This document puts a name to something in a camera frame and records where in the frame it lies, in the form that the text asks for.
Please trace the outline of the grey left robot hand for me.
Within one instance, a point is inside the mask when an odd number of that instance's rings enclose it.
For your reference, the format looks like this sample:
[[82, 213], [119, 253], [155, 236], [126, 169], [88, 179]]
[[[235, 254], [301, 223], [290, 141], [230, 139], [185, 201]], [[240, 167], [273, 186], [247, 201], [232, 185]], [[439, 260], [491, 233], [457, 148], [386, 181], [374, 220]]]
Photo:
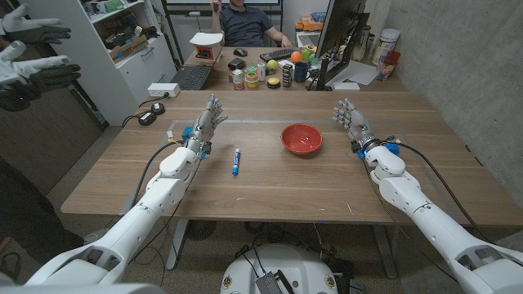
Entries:
[[214, 94], [209, 96], [208, 102], [202, 113], [196, 118], [189, 137], [185, 140], [184, 147], [197, 154], [212, 152], [211, 139], [214, 131], [220, 123], [228, 119], [226, 115], [221, 116], [223, 109], [218, 98]]

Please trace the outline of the operator right gloved hand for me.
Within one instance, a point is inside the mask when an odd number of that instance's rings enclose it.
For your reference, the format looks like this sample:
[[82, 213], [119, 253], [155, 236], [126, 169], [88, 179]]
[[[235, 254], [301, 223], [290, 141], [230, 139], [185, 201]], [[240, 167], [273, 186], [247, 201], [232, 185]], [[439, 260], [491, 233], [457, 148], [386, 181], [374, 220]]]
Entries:
[[26, 46], [14, 41], [1, 51], [1, 108], [18, 112], [30, 107], [42, 94], [67, 87], [81, 77], [80, 66], [67, 56], [17, 61]]

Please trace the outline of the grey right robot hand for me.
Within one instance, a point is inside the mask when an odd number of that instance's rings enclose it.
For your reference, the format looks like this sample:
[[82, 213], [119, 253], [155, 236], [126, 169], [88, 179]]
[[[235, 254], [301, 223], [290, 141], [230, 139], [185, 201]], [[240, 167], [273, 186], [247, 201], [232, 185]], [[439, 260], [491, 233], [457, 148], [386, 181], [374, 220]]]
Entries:
[[354, 154], [365, 154], [382, 144], [373, 134], [369, 121], [348, 99], [338, 103], [339, 106], [333, 108], [333, 121], [341, 124], [346, 130]]

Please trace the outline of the operator left gloved hand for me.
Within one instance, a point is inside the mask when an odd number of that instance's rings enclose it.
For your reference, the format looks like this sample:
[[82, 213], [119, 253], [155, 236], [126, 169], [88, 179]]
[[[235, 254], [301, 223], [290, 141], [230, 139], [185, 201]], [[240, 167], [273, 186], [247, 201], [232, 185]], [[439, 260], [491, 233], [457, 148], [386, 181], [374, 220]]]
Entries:
[[1, 18], [1, 36], [9, 42], [21, 41], [25, 44], [61, 44], [61, 39], [69, 39], [71, 29], [61, 27], [58, 18], [26, 19], [28, 4], [21, 4]]

